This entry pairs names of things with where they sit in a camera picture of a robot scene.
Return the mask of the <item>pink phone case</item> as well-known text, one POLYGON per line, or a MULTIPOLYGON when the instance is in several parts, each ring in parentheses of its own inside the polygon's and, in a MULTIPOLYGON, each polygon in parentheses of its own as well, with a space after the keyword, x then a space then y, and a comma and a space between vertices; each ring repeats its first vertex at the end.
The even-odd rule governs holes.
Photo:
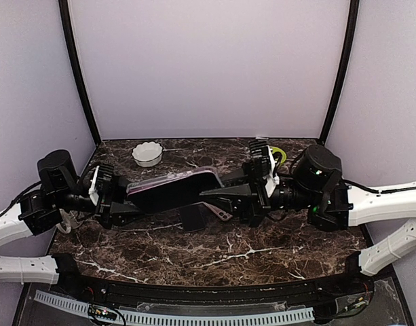
POLYGON ((233 218, 233 215, 214 206, 212 204, 204 203, 204 206, 207 207, 210 211, 212 211, 221 221, 229 221, 233 218))

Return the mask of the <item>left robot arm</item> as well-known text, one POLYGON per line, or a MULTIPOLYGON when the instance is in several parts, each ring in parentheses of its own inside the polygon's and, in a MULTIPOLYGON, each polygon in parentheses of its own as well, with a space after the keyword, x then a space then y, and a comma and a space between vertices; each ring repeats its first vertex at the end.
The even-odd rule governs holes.
MULTIPOLYGON (((37 170, 39 181, 0 212, 0 247, 51 230, 62 223, 63 211, 93 216, 106 229, 127 225, 142 215, 127 198, 128 180, 115 175, 110 165, 96 166, 86 184, 86 176, 76 173, 69 151, 58 149, 40 159, 37 170)), ((72 296, 86 291, 86 280, 79 276, 73 256, 66 253, 43 257, 0 255, 0 283, 60 283, 72 296)))

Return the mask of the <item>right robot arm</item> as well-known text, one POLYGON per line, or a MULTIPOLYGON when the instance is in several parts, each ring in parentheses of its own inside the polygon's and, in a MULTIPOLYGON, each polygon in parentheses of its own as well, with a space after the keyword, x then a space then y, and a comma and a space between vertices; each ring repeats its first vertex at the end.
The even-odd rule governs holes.
POLYGON ((283 151, 255 141, 250 161, 200 197, 251 227, 277 210, 305 209, 307 222, 325 232, 405 219, 395 232, 347 258, 346 273, 337 279, 337 289, 344 295, 362 285, 363 275, 374 276, 416 249, 416 181, 371 188, 346 180, 341 159, 322 145, 304 149, 283 174, 279 169, 285 161, 283 151))

